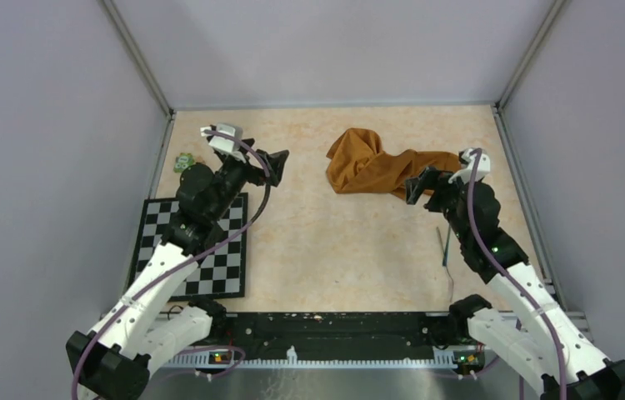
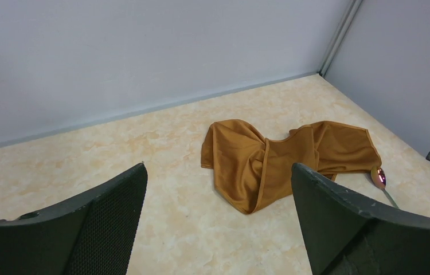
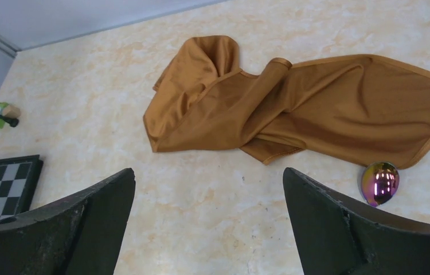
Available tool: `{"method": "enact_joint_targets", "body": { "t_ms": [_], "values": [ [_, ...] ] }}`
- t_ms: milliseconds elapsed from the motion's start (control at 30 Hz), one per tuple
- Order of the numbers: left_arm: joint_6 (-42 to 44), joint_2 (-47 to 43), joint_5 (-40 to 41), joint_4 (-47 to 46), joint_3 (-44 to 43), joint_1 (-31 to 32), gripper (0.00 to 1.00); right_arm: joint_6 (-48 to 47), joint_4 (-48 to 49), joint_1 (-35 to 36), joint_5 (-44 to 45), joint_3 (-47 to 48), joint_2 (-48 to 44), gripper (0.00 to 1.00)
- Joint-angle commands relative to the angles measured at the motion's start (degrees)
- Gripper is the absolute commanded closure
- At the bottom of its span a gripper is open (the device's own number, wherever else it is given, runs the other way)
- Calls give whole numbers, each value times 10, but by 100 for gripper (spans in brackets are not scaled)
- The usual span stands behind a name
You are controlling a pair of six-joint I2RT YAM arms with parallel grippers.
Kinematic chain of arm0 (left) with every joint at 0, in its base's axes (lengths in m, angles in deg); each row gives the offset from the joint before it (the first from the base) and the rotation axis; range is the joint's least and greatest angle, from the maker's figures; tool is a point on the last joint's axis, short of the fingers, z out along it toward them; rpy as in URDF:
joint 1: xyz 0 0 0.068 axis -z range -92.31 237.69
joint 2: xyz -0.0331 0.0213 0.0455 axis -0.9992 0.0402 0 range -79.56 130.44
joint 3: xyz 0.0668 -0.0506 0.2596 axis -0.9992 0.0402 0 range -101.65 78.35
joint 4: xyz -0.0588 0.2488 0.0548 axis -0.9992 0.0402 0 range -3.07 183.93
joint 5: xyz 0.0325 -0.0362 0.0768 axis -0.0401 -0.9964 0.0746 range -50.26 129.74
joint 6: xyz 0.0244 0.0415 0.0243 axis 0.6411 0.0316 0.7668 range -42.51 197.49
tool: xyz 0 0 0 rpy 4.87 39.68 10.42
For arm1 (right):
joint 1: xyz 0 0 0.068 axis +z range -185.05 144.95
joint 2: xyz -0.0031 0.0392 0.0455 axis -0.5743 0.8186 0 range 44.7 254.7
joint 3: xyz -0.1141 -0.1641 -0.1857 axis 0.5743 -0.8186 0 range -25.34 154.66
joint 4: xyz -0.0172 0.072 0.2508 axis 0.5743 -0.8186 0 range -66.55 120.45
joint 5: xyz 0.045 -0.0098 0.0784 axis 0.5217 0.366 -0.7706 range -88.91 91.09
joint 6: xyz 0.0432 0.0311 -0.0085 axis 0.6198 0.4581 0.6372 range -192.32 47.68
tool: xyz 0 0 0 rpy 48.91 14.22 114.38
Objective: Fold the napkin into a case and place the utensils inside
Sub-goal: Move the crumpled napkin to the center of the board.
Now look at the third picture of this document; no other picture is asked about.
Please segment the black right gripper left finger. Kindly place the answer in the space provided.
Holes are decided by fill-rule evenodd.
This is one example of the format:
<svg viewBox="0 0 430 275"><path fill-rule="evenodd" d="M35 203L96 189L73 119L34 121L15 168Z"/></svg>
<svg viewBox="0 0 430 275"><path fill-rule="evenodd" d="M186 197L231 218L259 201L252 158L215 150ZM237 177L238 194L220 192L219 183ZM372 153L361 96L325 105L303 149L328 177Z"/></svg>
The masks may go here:
<svg viewBox="0 0 430 275"><path fill-rule="evenodd" d="M0 274L113 274L135 195L125 168L78 191L0 220Z"/></svg>

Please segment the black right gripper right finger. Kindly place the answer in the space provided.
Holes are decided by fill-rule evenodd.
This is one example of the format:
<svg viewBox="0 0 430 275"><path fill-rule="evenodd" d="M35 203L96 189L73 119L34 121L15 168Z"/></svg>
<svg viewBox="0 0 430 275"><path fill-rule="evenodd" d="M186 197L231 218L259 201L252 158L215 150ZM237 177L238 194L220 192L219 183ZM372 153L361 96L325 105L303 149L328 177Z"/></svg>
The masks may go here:
<svg viewBox="0 0 430 275"><path fill-rule="evenodd" d="M430 224L371 207L294 168L283 187L305 274L430 274Z"/></svg>

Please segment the brown satin napkin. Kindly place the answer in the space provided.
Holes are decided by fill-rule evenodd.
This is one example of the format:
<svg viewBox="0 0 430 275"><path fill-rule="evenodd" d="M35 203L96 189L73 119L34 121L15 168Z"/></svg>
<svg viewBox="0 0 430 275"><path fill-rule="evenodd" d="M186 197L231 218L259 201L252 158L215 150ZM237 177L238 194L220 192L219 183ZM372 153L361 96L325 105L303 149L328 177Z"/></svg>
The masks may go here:
<svg viewBox="0 0 430 275"><path fill-rule="evenodd" d="M241 149L264 164L311 150L367 166L430 150L430 71L372 54L258 74L228 36L188 39L154 85L143 122L154 152Z"/></svg>

